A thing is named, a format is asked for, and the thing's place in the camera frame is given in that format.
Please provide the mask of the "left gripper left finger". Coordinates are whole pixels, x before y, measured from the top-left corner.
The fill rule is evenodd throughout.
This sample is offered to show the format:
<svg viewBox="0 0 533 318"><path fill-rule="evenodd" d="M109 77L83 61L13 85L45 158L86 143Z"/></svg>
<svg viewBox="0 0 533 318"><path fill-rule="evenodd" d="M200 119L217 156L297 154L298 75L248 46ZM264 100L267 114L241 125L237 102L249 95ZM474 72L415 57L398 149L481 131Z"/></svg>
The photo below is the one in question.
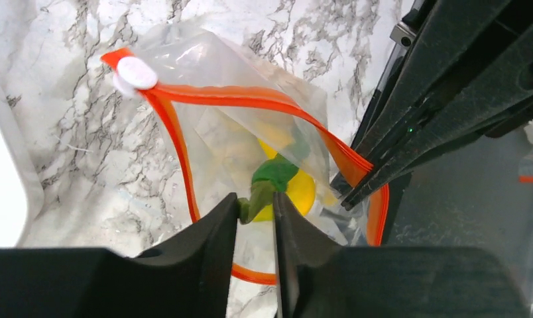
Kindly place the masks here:
<svg viewBox="0 0 533 318"><path fill-rule="evenodd" d="M224 317L238 213L230 193L135 258L106 248L0 249L0 317Z"/></svg>

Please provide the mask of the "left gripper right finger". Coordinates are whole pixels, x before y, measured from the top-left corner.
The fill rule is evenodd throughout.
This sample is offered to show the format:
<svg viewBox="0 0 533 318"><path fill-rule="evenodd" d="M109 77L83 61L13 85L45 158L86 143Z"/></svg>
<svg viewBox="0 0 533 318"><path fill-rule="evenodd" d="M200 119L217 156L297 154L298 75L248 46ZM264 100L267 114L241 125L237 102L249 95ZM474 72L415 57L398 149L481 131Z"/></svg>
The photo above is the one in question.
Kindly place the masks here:
<svg viewBox="0 0 533 318"><path fill-rule="evenodd" d="M529 317L520 288L473 247L341 246L273 197L278 317Z"/></svg>

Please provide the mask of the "yellow banana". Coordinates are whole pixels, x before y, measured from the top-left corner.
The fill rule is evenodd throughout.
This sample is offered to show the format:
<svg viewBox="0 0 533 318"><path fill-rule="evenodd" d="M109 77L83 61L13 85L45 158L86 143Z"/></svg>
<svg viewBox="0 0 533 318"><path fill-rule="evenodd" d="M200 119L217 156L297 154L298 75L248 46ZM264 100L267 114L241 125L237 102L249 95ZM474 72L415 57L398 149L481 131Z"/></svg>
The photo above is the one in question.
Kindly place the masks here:
<svg viewBox="0 0 533 318"><path fill-rule="evenodd" d="M278 152L258 139L259 144L268 159L273 159ZM316 185L314 179L305 171L298 170L298 173L289 181L286 190L287 196L293 202L298 212L306 216L314 205L316 199ZM264 207L253 219L253 222L264 222L273 220L272 204Z"/></svg>

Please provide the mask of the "green chili pepper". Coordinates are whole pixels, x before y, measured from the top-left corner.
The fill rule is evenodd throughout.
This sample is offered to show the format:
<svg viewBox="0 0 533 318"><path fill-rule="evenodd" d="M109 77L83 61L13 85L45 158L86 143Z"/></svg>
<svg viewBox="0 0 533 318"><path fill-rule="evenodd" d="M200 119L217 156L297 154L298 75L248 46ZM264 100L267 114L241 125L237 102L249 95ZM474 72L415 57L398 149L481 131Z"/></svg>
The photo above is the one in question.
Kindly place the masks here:
<svg viewBox="0 0 533 318"><path fill-rule="evenodd" d="M250 198L238 199L240 223L249 224L272 203L274 193L285 192L298 170L299 167L280 154L263 162L252 175Z"/></svg>

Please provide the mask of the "white plastic bin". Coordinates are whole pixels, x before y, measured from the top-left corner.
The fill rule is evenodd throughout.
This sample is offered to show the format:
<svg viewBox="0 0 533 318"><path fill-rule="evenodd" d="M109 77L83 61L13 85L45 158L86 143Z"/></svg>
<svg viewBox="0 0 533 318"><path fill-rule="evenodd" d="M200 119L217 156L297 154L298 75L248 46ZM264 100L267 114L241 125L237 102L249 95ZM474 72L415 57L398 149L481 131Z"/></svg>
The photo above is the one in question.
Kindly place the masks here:
<svg viewBox="0 0 533 318"><path fill-rule="evenodd" d="M43 204L39 176L0 86L0 248L23 244Z"/></svg>

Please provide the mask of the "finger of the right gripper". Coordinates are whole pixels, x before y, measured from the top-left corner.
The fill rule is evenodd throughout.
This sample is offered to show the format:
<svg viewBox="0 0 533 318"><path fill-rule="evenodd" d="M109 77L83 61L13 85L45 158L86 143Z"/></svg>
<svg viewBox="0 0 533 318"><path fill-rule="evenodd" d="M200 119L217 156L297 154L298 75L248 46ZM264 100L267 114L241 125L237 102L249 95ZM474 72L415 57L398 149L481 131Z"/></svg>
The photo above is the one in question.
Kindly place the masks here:
<svg viewBox="0 0 533 318"><path fill-rule="evenodd" d="M533 1L415 1L353 140L373 166L341 195L385 184L533 119Z"/></svg>
<svg viewBox="0 0 533 318"><path fill-rule="evenodd" d="M419 100L391 95L357 150L373 169L345 191L346 210L393 179L473 142L533 119L533 66L469 70L447 77Z"/></svg>

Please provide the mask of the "clear zip top bag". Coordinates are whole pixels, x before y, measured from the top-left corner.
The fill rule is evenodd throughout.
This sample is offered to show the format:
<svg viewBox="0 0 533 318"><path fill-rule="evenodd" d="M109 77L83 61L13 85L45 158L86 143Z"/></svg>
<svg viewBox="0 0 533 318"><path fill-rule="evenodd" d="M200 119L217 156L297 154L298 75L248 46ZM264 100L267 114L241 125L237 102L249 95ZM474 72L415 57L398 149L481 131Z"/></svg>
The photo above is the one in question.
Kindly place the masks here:
<svg viewBox="0 0 533 318"><path fill-rule="evenodd" d="M316 199L303 216L307 221L342 245L381 245L389 188L344 208L331 171L351 185L372 164L328 130L322 89L194 27L154 27L134 47L101 60L113 70L116 90L142 97L158 115L180 163L193 223L222 195L250 198L252 175L268 160L260 139L314 179ZM275 283L270 224L239 227L235 278Z"/></svg>

